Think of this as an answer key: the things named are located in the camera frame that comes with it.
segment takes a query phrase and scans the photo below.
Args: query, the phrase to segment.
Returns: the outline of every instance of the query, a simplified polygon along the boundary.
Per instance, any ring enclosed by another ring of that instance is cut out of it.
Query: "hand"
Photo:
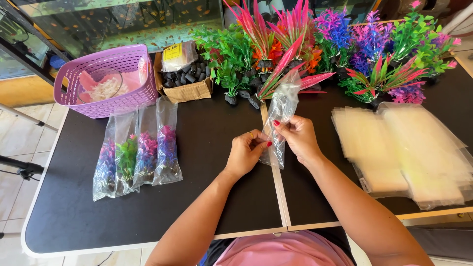
[[[251,134],[246,132],[232,141],[232,150],[223,172],[234,178],[235,182],[251,171],[258,162],[261,153],[272,145],[272,142],[262,138],[261,131],[253,129]]]
[[[297,160],[308,167],[307,163],[323,156],[317,139],[315,138],[314,125],[307,118],[295,115],[287,125],[274,120],[274,128],[289,144]]]

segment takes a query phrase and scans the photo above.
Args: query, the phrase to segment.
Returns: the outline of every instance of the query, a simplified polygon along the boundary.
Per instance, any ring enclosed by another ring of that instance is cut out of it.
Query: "woman's right hand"
[[[276,131],[286,138],[298,161],[306,167],[308,167],[308,162],[323,156],[315,138],[314,125],[310,119],[295,115],[288,124],[274,120],[273,125]]]

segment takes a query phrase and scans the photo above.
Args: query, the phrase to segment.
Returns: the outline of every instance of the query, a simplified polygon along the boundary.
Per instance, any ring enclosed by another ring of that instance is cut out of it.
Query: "stack of plastic bags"
[[[92,199],[140,192],[143,184],[182,180],[177,163],[177,103],[160,97],[156,105],[110,116],[93,179]]]
[[[421,105],[382,103],[376,113],[336,108],[345,157],[373,197],[407,196],[423,210],[473,199],[466,145]]]

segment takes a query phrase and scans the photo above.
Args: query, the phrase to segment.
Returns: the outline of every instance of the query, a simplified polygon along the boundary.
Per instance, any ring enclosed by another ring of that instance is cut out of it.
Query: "pink shirt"
[[[235,239],[214,266],[353,266],[335,244],[311,231],[240,237]]]

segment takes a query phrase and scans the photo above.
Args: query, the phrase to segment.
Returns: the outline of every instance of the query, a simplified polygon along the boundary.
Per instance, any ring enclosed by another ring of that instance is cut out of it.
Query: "purple plastic basket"
[[[148,78],[140,88],[110,99],[83,104],[77,94],[83,90],[79,83],[79,75],[82,71],[91,73],[102,68],[111,68],[119,72],[131,72],[138,70],[138,61],[144,57],[149,63]],[[67,78],[69,85],[67,91],[61,90],[62,80]],[[117,47],[79,57],[65,63],[59,69],[54,82],[54,100],[74,111],[87,115],[91,118],[109,117],[115,110],[133,110],[137,106],[143,106],[156,101],[158,93],[154,80],[153,64],[149,59],[148,48],[144,44],[134,44]]]

